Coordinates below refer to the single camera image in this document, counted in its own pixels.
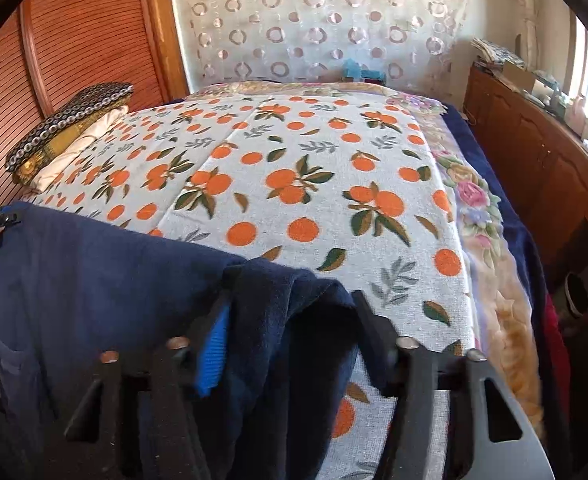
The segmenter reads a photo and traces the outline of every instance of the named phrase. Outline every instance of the bed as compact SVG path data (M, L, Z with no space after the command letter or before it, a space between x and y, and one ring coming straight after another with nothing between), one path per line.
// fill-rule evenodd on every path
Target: bed
M481 348L544 438L544 281L476 148L453 109L385 87L222 84L127 115L30 200L360 288L432 350ZM429 478L446 449L436 401ZM318 478L373 477L392 409L359 360Z

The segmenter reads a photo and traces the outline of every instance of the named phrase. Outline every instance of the curtain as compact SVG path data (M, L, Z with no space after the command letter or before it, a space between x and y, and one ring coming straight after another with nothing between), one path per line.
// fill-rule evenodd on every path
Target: curtain
M536 20L540 0L519 0L520 57L528 70L538 68L538 39L536 37Z
M348 59L393 88L448 97L468 0L173 0L192 91L247 79L337 81Z

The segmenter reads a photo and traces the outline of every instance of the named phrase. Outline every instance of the white sheet with orange print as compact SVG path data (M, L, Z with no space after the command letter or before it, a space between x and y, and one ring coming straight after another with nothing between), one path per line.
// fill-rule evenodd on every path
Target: white sheet with orange print
M428 348L472 348L466 259L416 119L349 85L291 87L129 114L34 202L315 269L364 290ZM440 478L445 450L437 401L428 478ZM359 359L319 478L368 478L392 409Z

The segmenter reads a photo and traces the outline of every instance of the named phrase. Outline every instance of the navy blue garment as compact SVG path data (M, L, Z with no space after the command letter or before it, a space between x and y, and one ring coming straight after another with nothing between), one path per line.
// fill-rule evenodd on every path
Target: navy blue garment
M461 152L474 169L487 181L490 191L501 198L499 209L503 216L503 236L516 260L520 282L525 288L532 305L532 330L536 340L536 352L538 352L538 375L541 381L541 401L544 410L549 462L557 480L562 480L568 478L571 473L571 453L567 421L564 420L562 415L558 389L544 333L545 304L548 289L545 283L543 267L532 235L523 225L523 222L520 221L516 211L507 200L505 192L494 174L494 170L487 161L485 153L483 153L478 142L476 142L468 124L453 106L447 105L447 110L448 112L443 115L443 119L456 142L458 142Z
M311 479L357 354L346 290L308 270L15 205L0 236L0 380L28 452L101 352L151 350L208 311L230 273L221 383L195 405L212 478Z

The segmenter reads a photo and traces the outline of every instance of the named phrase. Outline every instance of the pillow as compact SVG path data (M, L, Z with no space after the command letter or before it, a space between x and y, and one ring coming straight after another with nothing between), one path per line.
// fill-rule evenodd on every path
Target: pillow
M128 108L121 106L110 110L78 136L64 152L45 166L31 181L31 188L42 193L78 156L96 140L112 130L126 116Z
M72 140L78 137L98 118L112 108L125 104L133 91L134 87L129 83L100 83L81 90L65 106L56 110L54 115L37 124L33 130L19 140L7 154L5 170L14 173L23 163L30 160L34 154L41 152L48 141L59 136L69 126L82 121L82 124L75 129L75 137L74 132L67 134L66 139L68 142L62 150L60 145L64 144L66 140L60 139L53 146L49 146L50 153L48 155L45 153L42 158L37 157L33 160L22 172L22 176L14 176L15 181L23 184L25 178L29 181L30 177L26 177L27 174L31 174L31 176L37 174L43 166L62 153Z

